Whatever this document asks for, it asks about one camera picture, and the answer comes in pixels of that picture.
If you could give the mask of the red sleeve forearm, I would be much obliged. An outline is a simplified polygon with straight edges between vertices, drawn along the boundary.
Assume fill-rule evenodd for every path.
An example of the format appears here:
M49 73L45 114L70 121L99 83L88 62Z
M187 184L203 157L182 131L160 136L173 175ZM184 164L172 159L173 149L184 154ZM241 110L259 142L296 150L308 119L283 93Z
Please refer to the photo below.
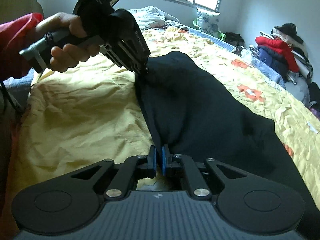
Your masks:
M27 46L27 35L43 20L42 14L32 12L1 24L1 81L10 77L20 79L31 69L20 55Z

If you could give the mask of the person's left hand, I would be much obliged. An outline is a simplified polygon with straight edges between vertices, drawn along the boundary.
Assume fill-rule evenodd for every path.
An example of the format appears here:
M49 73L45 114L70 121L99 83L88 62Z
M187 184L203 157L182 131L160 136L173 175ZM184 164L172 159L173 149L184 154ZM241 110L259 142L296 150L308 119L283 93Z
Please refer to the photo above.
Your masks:
M82 27L79 16L58 12L53 16L41 21L29 33L29 43L34 43L48 32L54 32L61 28L69 30L71 35L84 38L87 36ZM90 57L99 54L100 46L90 43L84 47L79 47L74 43L63 42L51 49L50 69L63 73L69 68L76 67L80 62L86 62Z

